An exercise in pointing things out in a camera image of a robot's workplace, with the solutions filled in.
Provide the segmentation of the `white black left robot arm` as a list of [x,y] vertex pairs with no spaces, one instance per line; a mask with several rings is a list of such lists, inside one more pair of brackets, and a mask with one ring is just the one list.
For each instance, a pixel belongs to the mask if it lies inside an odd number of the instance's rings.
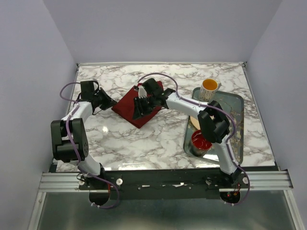
[[90,184],[95,189],[106,185],[103,166],[89,154],[89,143],[84,123],[96,108],[107,110],[116,101],[99,87],[95,80],[81,82],[81,92],[73,102],[73,108],[61,120],[51,122],[51,141],[53,156],[56,160],[76,165],[85,177],[90,177]]

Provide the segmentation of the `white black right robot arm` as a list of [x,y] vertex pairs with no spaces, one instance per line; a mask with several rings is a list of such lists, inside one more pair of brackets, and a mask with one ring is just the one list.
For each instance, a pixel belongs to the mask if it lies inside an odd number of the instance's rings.
[[229,141],[231,137],[230,118],[216,101],[202,103],[186,99],[178,96],[175,90],[169,88],[166,90],[157,89],[150,96],[142,86],[134,86],[132,90],[138,94],[133,99],[132,119],[134,120],[148,115],[157,107],[173,109],[196,118],[200,124],[202,136],[212,143],[219,159],[222,185],[230,188],[237,184],[242,170],[239,169]]

